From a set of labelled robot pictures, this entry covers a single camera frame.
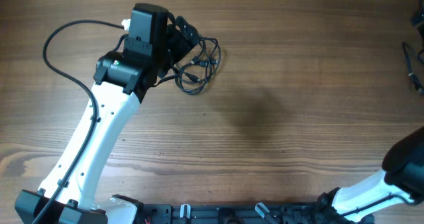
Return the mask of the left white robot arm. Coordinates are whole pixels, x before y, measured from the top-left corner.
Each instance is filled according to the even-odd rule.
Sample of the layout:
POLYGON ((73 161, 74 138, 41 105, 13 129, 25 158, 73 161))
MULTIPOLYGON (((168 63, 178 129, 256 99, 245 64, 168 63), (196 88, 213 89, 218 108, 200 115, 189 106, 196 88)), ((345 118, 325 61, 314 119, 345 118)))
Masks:
POLYGON ((134 6, 118 45, 100 57, 86 89, 89 102, 59 161, 35 192, 23 190, 15 209, 24 223, 140 223, 143 204, 114 195, 95 203, 103 168, 148 89, 200 41, 183 17, 148 3, 134 6))

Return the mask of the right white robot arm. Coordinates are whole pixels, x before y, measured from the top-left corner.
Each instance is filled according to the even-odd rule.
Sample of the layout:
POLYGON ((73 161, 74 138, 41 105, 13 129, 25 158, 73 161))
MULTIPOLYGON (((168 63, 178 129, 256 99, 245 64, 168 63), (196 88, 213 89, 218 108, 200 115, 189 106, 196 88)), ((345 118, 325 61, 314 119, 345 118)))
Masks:
POLYGON ((373 213, 401 203, 423 203, 422 127, 395 143, 375 174, 325 194, 311 216, 316 223, 373 223, 373 213))

